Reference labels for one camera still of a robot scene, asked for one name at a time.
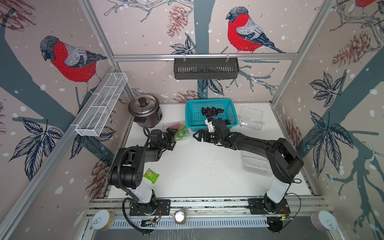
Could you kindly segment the green grape bunch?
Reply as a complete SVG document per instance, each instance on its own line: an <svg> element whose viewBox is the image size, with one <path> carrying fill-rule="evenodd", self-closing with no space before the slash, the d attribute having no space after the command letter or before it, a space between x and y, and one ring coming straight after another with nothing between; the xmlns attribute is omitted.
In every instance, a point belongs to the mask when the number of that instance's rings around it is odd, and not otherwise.
<svg viewBox="0 0 384 240"><path fill-rule="evenodd" d="M176 133L175 141L184 141L189 137L189 130L186 126L182 126Z"/></svg>

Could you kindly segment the clear plastic clamshell container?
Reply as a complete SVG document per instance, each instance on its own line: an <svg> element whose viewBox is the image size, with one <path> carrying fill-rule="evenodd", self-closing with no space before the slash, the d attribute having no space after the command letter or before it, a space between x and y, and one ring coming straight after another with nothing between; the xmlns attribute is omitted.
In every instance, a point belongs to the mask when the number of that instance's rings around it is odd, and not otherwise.
<svg viewBox="0 0 384 240"><path fill-rule="evenodd" d="M163 131L166 132L167 129L177 130L175 133L175 141L180 142L186 140L190 133L189 128L185 121L172 122L163 125Z"/></svg>

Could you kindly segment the red grape bunch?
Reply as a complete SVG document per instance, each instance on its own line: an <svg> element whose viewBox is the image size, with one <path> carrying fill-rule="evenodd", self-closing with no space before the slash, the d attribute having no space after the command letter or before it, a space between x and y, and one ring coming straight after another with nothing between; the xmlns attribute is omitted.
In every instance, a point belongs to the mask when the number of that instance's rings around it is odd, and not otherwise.
<svg viewBox="0 0 384 240"><path fill-rule="evenodd" d="M170 125L168 128L169 129L174 129L174 130L179 130L183 125L181 123L175 123Z"/></svg>

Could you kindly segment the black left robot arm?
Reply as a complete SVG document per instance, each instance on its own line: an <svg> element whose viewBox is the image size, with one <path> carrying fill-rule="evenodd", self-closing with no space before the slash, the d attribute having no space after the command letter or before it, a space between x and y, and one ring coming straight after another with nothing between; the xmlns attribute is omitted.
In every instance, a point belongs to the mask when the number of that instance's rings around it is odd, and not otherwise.
<svg viewBox="0 0 384 240"><path fill-rule="evenodd" d="M176 145L176 129L149 130L143 128L147 140L143 146L120 148L116 154L108 174L108 184L123 190L133 206L145 214L156 211L155 192L142 183L145 175L145 163L157 162L163 152L172 151Z"/></svg>

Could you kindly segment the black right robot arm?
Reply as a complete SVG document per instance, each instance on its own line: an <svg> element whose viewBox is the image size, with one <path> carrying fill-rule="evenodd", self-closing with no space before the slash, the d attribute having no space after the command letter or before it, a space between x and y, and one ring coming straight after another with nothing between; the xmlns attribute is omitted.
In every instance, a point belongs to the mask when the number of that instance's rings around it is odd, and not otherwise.
<svg viewBox="0 0 384 240"><path fill-rule="evenodd" d="M193 137L199 142L249 152L269 161L274 178L263 199L264 210L268 213L280 209L289 187L304 166L302 158L286 139L262 140L231 132L222 119L208 122L208 129L198 130Z"/></svg>

